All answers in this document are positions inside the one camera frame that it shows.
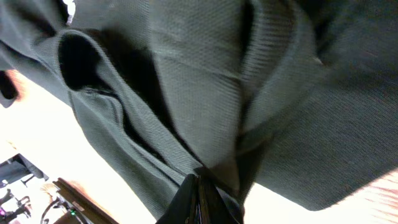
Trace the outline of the black t-shirt with logo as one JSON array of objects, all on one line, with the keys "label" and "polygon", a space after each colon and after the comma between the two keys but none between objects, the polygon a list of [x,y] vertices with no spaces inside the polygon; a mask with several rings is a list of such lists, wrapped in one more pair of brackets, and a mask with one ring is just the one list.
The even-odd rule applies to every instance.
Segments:
[{"label": "black t-shirt with logo", "polygon": [[190,174],[317,211],[397,167],[396,1],[2,1],[1,71],[160,218]]}]

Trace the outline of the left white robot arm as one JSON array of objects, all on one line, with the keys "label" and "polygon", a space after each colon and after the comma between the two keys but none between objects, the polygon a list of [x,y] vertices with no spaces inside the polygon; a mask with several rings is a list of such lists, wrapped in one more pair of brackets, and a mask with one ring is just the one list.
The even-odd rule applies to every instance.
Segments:
[{"label": "left white robot arm", "polygon": [[36,177],[44,180],[49,179],[49,177],[37,166],[21,154],[17,154],[1,163],[1,188],[22,179],[27,175],[31,175],[31,178]]}]

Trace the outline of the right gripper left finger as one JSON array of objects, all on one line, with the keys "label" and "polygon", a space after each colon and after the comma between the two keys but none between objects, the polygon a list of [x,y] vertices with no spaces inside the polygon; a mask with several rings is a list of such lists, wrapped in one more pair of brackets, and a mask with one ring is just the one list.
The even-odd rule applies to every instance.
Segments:
[{"label": "right gripper left finger", "polygon": [[195,224],[197,222],[197,205],[198,178],[189,174],[156,224]]}]

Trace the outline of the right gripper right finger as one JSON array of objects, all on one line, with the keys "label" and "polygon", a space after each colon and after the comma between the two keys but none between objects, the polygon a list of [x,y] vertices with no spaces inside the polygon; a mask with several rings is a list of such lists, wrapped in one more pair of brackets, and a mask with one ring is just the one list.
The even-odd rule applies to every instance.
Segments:
[{"label": "right gripper right finger", "polygon": [[242,224],[240,209],[225,204],[214,184],[200,177],[198,180],[198,222],[200,224]]}]

